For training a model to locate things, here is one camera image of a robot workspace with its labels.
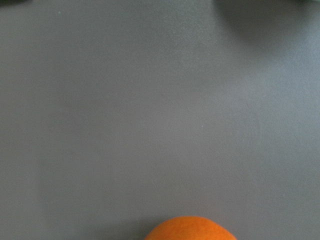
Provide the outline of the orange mandarin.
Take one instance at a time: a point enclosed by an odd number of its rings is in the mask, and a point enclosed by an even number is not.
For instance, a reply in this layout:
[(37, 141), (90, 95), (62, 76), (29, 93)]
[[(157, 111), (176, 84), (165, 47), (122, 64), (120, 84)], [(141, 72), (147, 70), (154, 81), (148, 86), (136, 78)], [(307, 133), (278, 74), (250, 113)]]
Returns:
[(168, 219), (145, 237), (146, 240), (235, 240), (236, 237), (214, 221), (201, 216)]

